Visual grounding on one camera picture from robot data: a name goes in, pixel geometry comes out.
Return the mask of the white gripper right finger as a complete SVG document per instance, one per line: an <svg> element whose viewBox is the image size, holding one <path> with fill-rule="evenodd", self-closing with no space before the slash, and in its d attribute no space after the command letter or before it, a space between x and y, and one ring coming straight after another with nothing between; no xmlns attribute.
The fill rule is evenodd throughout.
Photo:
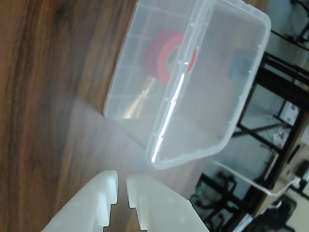
<svg viewBox="0 0 309 232"><path fill-rule="evenodd" d="M126 178L130 208L135 208L142 231L207 232L189 200L157 180L133 174Z"/></svg>

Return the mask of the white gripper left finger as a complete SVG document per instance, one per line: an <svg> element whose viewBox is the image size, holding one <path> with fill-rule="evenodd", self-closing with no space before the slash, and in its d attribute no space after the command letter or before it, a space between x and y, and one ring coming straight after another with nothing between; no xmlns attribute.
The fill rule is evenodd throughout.
<svg viewBox="0 0 309 232"><path fill-rule="evenodd" d="M118 173L107 170L86 183L50 220L44 232L92 232L110 224L118 201Z"/></svg>

